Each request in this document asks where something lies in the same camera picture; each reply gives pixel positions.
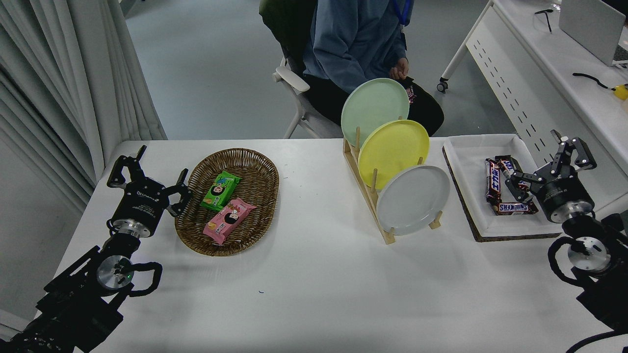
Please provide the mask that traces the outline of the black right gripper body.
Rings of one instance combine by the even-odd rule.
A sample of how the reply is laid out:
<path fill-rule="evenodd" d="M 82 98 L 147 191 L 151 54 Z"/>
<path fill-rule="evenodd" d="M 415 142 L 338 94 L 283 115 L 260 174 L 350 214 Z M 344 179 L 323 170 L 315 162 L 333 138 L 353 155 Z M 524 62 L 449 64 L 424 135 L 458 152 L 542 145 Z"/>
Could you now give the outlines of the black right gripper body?
<path fill-rule="evenodd" d="M 550 167 L 543 167 L 533 174 L 535 180 L 544 181 L 532 184 L 532 194 L 550 223 L 563 223 L 574 214 L 590 214 L 595 203 L 578 178 L 574 167 L 561 167 L 557 175 L 551 174 Z"/>

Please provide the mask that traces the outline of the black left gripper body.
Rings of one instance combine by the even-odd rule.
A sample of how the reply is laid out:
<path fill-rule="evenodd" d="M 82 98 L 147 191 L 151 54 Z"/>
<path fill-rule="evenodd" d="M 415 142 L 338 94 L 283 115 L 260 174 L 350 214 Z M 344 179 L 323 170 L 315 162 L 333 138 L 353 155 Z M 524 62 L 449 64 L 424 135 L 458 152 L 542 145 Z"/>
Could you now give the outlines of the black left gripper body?
<path fill-rule="evenodd" d="M 123 222 L 140 223 L 148 231 L 155 231 L 164 210 L 170 205 L 163 184 L 154 179 L 133 181 L 124 188 L 124 195 L 111 219 L 118 227 Z"/>

